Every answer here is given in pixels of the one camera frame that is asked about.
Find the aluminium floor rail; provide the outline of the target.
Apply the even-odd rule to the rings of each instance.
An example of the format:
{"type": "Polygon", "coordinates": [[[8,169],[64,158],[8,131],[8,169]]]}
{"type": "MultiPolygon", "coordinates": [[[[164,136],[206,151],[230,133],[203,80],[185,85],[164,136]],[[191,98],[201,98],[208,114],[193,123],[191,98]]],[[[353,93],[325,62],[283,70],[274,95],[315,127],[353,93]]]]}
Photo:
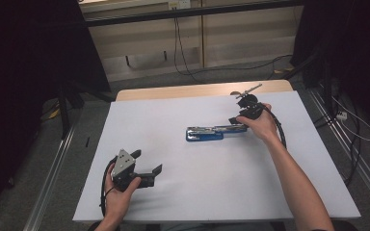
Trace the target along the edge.
{"type": "Polygon", "coordinates": [[[51,164],[49,172],[40,189],[39,196],[33,206],[30,216],[26,221],[23,231],[39,231],[41,221],[53,194],[55,184],[57,182],[61,167],[64,163],[65,156],[71,144],[73,135],[74,128],[70,128],[69,131],[62,138],[54,161],[51,164]]]}
{"type": "Polygon", "coordinates": [[[370,144],[370,122],[367,122],[358,114],[357,107],[345,100],[345,97],[332,96],[333,113],[329,114],[325,108],[322,93],[318,90],[310,90],[310,98],[313,101],[319,115],[313,121],[317,129],[328,129],[340,144],[341,149],[349,158],[350,167],[341,173],[344,183],[350,186],[358,174],[370,192],[370,165],[365,150],[370,144]],[[348,118],[339,120],[338,112],[346,112],[348,118]]]}

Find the white wall socket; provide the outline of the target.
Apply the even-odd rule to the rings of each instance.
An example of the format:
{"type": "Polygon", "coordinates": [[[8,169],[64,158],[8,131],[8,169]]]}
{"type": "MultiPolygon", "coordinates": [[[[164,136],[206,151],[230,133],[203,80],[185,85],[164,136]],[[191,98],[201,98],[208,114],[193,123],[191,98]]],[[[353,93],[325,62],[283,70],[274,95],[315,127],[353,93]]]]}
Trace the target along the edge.
{"type": "Polygon", "coordinates": [[[170,10],[184,10],[191,8],[191,0],[170,0],[168,2],[170,10]]]}

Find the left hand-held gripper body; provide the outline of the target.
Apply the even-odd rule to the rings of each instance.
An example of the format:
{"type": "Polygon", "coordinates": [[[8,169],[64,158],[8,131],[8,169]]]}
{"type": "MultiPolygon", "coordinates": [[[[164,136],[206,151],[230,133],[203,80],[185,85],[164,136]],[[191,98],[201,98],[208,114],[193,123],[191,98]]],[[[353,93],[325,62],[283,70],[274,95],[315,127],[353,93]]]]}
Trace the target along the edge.
{"type": "Polygon", "coordinates": [[[136,159],[122,149],[116,158],[115,166],[111,173],[114,185],[121,192],[124,192],[131,182],[138,177],[138,174],[134,172],[135,165],[136,159]]]}

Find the black horizontal bar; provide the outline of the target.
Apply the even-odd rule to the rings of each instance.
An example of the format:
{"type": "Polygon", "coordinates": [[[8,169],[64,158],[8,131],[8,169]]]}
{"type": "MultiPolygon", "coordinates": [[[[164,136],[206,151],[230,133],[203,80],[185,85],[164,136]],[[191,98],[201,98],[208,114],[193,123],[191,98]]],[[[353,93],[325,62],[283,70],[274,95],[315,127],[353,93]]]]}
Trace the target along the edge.
{"type": "Polygon", "coordinates": [[[302,6],[304,0],[265,0],[254,3],[231,4],[213,7],[200,7],[185,10],[170,10],[156,13],[139,13],[124,16],[106,16],[94,19],[87,19],[87,27],[107,26],[116,24],[126,24],[143,21],[153,21],[162,19],[174,19],[190,16],[201,16],[220,13],[238,13],[247,11],[259,11],[269,9],[279,9],[287,7],[302,6]]]}

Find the black stand legs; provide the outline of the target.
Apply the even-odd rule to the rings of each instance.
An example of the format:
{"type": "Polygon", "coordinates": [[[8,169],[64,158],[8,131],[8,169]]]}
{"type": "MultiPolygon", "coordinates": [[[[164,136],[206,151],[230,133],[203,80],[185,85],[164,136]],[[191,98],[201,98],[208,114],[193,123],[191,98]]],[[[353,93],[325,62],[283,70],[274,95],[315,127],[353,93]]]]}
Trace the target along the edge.
{"type": "Polygon", "coordinates": [[[329,114],[332,114],[332,78],[330,74],[330,63],[325,55],[321,52],[314,52],[306,60],[285,74],[283,79],[290,80],[297,74],[302,75],[306,88],[322,88],[325,108],[329,114]]]}
{"type": "Polygon", "coordinates": [[[67,134],[71,130],[67,104],[70,104],[73,109],[82,109],[83,106],[85,105],[85,101],[80,95],[81,92],[88,93],[89,95],[94,96],[95,98],[98,98],[107,103],[115,101],[115,99],[112,96],[109,96],[108,94],[102,91],[90,88],[82,83],[76,81],[67,81],[61,83],[58,88],[58,101],[63,127],[62,132],[63,140],[66,138],[67,134]]]}

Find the person's left hand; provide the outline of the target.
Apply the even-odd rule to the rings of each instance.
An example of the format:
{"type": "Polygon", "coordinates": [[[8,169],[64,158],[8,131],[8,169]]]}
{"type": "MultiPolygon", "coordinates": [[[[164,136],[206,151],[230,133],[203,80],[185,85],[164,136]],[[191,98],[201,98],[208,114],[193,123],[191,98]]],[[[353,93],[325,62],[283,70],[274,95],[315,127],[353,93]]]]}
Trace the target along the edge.
{"type": "Polygon", "coordinates": [[[128,211],[130,200],[134,191],[139,187],[141,179],[136,177],[124,192],[120,192],[114,185],[111,173],[114,169],[111,164],[106,173],[104,192],[106,192],[106,211],[104,218],[119,224],[128,211]]]}

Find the person's right hand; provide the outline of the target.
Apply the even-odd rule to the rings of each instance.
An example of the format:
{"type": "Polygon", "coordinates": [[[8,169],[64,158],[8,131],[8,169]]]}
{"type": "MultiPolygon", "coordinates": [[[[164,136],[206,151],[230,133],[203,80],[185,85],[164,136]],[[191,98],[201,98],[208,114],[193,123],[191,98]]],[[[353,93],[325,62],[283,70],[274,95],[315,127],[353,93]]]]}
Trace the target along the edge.
{"type": "Polygon", "coordinates": [[[257,137],[263,141],[272,141],[278,139],[277,126],[271,114],[264,110],[257,119],[250,119],[245,116],[237,116],[236,120],[247,125],[252,129],[257,137]]]}

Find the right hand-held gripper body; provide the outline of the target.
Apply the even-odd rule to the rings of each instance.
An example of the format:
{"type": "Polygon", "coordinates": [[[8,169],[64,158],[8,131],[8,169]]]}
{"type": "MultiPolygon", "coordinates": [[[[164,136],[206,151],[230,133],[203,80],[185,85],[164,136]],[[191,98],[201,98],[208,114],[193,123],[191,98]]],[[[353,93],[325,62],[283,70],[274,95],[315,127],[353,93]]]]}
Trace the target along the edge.
{"type": "Polygon", "coordinates": [[[258,119],[261,116],[264,106],[258,102],[258,99],[255,95],[251,94],[253,90],[256,90],[260,87],[261,84],[258,84],[257,86],[245,90],[243,93],[240,93],[237,96],[237,105],[241,108],[241,111],[239,112],[240,116],[250,119],[258,119]]]}

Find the black curtain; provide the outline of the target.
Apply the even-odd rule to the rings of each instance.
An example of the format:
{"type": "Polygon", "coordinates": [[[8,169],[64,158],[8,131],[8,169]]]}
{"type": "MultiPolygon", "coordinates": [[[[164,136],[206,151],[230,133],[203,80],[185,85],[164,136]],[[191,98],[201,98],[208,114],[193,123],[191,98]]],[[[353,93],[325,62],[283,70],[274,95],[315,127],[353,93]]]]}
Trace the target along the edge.
{"type": "Polygon", "coordinates": [[[314,53],[370,116],[370,0],[304,0],[290,64],[314,53]]]}
{"type": "Polygon", "coordinates": [[[47,100],[109,88],[78,0],[0,0],[0,193],[47,100]]]}

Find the light wooden table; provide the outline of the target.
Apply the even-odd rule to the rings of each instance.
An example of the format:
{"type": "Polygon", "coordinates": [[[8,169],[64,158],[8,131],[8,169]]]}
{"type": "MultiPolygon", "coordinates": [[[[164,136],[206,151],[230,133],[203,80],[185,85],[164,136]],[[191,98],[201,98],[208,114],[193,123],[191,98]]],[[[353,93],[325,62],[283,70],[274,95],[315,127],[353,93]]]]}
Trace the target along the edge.
{"type": "Polygon", "coordinates": [[[266,80],[235,83],[205,84],[191,86],[161,87],[150,89],[121,90],[116,97],[117,101],[166,99],[181,97],[199,97],[230,95],[234,91],[243,92],[259,86],[254,92],[281,92],[292,91],[293,88],[287,80],[266,80]]]}

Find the blue stapler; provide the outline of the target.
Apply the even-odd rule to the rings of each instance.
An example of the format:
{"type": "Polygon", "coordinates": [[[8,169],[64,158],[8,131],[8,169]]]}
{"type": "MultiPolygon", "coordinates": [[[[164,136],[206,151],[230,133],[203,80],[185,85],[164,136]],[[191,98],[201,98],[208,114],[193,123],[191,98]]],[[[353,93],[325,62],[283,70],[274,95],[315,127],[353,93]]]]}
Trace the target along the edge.
{"type": "Polygon", "coordinates": [[[225,134],[244,133],[247,126],[242,124],[212,126],[212,127],[188,127],[185,133],[186,141],[219,141],[225,134]]]}

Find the white table cover sheet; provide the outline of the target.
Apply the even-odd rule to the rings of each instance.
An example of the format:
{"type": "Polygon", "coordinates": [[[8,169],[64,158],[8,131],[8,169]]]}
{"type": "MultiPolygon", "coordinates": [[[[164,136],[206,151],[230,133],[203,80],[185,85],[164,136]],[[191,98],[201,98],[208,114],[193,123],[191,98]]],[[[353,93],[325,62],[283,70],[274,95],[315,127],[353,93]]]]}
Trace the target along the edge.
{"type": "Polygon", "coordinates": [[[112,103],[74,220],[102,218],[103,172],[121,149],[140,150],[136,170],[161,166],[152,188],[134,192],[128,222],[219,222],[290,219],[268,149],[252,132],[189,142],[190,126],[225,125],[234,97],[207,96],[112,103]]]}

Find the person's grey clothing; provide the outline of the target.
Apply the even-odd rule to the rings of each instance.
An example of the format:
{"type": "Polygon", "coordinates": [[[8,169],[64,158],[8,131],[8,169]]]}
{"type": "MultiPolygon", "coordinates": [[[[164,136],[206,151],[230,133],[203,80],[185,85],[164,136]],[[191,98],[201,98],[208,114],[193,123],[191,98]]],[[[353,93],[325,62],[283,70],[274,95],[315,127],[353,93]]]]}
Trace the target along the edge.
{"type": "Polygon", "coordinates": [[[274,231],[269,222],[162,224],[161,231],[274,231]]]}

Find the beige wooden cabinet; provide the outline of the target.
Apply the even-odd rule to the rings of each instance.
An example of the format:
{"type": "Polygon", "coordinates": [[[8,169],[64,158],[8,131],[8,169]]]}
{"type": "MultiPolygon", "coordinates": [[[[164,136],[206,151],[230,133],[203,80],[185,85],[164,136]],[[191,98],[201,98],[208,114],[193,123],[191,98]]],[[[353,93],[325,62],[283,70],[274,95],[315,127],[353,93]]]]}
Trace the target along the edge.
{"type": "MultiPolygon", "coordinates": [[[[170,11],[170,0],[79,0],[84,18],[170,11]]],[[[191,0],[191,8],[265,0],[191,0]]],[[[290,55],[304,6],[91,27],[111,82],[290,55]],[[168,60],[163,52],[167,51],[168,60]],[[125,56],[131,66],[127,66],[125,56]]]]}

